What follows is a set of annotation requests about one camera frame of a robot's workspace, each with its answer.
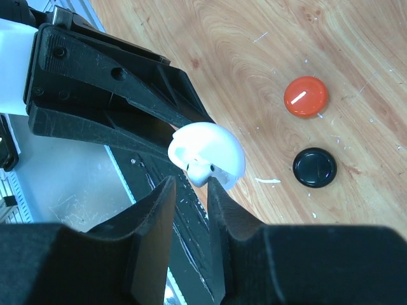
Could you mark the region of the orange earbud case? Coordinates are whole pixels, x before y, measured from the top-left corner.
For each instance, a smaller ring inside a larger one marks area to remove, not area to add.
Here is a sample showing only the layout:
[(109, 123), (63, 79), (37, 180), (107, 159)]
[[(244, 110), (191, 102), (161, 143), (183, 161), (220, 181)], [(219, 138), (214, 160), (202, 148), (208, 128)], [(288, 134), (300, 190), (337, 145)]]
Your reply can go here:
[(284, 92), (284, 105), (294, 116), (318, 116), (328, 105), (329, 92), (324, 82), (315, 76), (302, 76), (291, 81)]

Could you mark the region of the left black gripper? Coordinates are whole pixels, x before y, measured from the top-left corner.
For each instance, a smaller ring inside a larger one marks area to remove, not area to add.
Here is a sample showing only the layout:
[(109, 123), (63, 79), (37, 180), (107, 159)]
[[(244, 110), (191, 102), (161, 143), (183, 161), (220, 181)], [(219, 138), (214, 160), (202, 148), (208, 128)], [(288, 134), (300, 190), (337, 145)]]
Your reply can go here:
[(169, 162), (174, 130), (166, 123), (182, 127), (210, 120), (188, 75), (166, 58), (58, 6), (34, 16), (39, 30), (25, 90), (33, 134)]

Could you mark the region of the white earbud case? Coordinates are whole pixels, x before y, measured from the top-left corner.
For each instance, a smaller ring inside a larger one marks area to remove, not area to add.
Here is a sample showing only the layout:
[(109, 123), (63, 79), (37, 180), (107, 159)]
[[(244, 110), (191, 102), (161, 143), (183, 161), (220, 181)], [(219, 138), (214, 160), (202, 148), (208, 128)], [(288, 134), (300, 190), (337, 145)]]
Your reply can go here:
[(197, 122), (178, 129), (167, 155), (185, 172), (193, 160), (212, 163), (214, 171), (210, 178), (217, 179), (225, 190), (233, 188), (245, 174), (243, 147), (234, 134), (215, 123)]

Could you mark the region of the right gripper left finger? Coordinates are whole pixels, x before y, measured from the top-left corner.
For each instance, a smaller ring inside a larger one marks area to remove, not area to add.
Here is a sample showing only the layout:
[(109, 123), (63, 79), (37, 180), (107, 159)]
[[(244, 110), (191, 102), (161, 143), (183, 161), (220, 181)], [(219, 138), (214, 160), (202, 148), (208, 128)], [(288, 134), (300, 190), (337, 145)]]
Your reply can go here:
[(163, 304), (176, 180), (82, 233), (63, 224), (1, 226), (2, 304)]

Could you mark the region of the black earbud case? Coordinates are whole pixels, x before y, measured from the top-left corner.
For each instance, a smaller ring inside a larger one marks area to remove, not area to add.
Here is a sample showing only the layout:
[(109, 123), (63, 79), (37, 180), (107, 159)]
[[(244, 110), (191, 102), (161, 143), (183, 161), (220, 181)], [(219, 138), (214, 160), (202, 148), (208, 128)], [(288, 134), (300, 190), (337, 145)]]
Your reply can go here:
[(300, 184), (310, 188), (322, 188), (332, 183), (338, 167), (330, 152), (320, 147), (309, 147), (296, 155), (292, 170)]

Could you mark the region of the white earbud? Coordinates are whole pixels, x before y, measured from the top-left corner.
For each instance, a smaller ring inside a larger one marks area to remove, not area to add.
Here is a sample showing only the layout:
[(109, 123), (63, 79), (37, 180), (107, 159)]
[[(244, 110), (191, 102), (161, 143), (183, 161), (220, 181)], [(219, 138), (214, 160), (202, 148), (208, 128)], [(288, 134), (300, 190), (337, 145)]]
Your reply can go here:
[(212, 176), (214, 165), (212, 163), (193, 160), (186, 167), (186, 173), (191, 183), (196, 187), (204, 186)]

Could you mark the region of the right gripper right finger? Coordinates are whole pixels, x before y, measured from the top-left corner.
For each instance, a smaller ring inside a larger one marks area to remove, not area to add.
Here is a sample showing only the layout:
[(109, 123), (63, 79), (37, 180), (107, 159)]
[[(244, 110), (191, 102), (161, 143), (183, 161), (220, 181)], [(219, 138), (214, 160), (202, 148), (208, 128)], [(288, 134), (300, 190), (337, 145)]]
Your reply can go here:
[(405, 304), (406, 240), (385, 226), (269, 225), (207, 185), (216, 304)]

